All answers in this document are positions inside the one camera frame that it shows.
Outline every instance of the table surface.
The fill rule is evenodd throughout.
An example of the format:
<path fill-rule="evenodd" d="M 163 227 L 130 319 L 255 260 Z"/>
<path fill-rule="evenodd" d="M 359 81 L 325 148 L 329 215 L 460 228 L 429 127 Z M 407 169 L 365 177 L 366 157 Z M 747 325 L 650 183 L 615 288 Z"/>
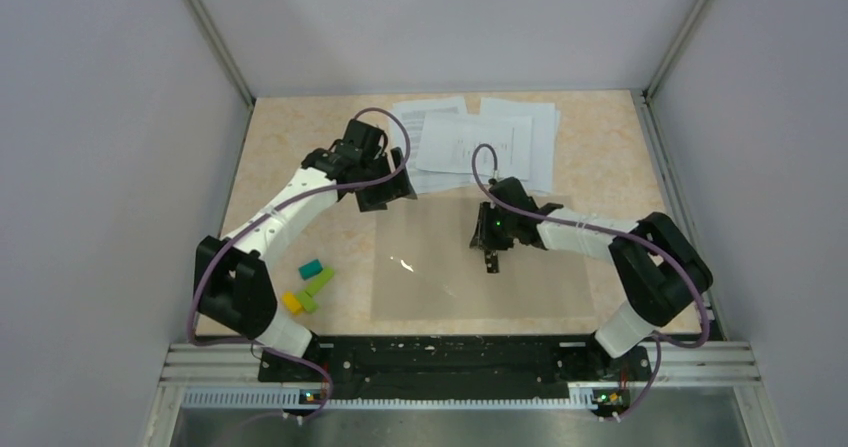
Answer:
<path fill-rule="evenodd" d="M 391 109 L 404 100 L 457 94 L 358 95 L 259 99 L 253 113 L 223 232 L 230 232 L 276 195 L 303 157 L 341 136 L 347 121 L 365 107 Z M 553 102 L 562 112 L 557 136 L 554 190 L 570 197 L 578 212 L 637 219 L 664 206 L 635 106 L 628 91 L 498 92 L 464 94 L 469 113 L 481 97 Z M 363 120 L 387 128 L 387 119 L 369 113 Z M 477 196 L 466 187 L 421 196 Z M 271 270 L 278 297 L 303 285 L 297 267 L 311 259 L 332 266 L 336 276 L 321 291 L 320 308 L 298 321 L 318 334 L 557 334 L 589 333 L 624 301 L 615 268 L 586 259 L 594 315 L 564 318 L 373 320 L 376 222 L 345 198 L 324 212 L 292 243 Z M 699 328 L 692 306 L 663 330 L 688 333 Z M 201 316 L 198 335 L 229 334 Z"/>

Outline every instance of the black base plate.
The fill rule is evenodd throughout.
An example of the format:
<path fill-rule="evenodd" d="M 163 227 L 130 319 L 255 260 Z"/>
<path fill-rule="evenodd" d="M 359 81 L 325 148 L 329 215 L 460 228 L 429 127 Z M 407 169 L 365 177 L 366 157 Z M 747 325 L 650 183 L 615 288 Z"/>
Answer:
<path fill-rule="evenodd" d="M 568 382 L 617 381 L 583 345 L 589 336 L 327 336 L 311 359 L 330 373 L 336 399 L 567 398 Z M 642 347 L 616 359 L 647 380 Z M 321 382 L 312 369 L 262 354 L 260 382 Z"/>

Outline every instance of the metal floor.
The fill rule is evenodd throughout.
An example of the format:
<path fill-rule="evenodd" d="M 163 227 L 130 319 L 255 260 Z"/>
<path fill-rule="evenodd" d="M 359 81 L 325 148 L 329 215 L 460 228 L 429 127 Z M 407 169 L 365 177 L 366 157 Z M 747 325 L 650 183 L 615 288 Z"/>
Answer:
<path fill-rule="evenodd" d="M 298 427 L 268 418 L 231 428 L 257 411 L 183 409 L 172 447 L 748 446 L 730 388 L 654 389 L 621 424 L 585 411 L 328 411 Z"/>

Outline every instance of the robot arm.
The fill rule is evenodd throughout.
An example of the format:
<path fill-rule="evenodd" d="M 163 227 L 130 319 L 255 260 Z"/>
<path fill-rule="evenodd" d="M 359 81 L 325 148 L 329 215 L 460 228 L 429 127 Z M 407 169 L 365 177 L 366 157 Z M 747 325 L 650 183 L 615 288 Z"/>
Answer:
<path fill-rule="evenodd" d="M 665 214 L 654 212 L 641 220 L 614 220 L 579 214 L 557 204 L 537 207 L 521 182 L 513 177 L 490 181 L 489 192 L 522 210 L 637 235 L 671 254 L 700 293 L 712 285 L 710 270 Z M 653 331 L 671 322 L 692 302 L 689 290 L 674 269 L 666 262 L 654 262 L 641 245 L 587 229 L 538 221 L 489 202 L 481 203 L 471 247 L 483 250 L 490 273 L 498 269 L 497 251 L 511 248 L 514 240 L 545 250 L 576 252 L 615 265 L 627 300 L 592 336 L 592 343 L 612 359 L 624 355 Z"/>
<path fill-rule="evenodd" d="M 303 229 L 345 195 L 336 186 L 384 177 L 391 171 L 389 156 L 400 165 L 400 149 L 386 154 L 387 140 L 382 130 L 351 120 L 342 139 L 307 155 L 283 190 L 250 220 L 224 239 L 204 239 L 197 247 L 195 286 L 227 240 L 246 232 L 215 265 L 198 312 L 249 340 L 302 357 L 315 336 L 279 305 L 268 272 Z M 278 210 L 283 202 L 315 189 L 326 191 Z M 414 193 L 403 171 L 388 182 L 356 189 L 355 195 L 360 211 L 366 212 L 386 209 L 386 203 Z"/>

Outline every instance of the yellow block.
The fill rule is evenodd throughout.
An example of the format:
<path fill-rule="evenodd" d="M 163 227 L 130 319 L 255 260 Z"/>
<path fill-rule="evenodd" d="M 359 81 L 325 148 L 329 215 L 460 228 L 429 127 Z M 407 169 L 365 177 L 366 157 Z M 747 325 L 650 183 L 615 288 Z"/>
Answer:
<path fill-rule="evenodd" d="M 291 312 L 292 315 L 297 315 L 303 312 L 303 305 L 291 292 L 286 292 L 285 294 L 283 294 L 281 300 L 283 301 L 283 305 L 285 305 L 286 308 L 289 309 L 289 312 Z"/>

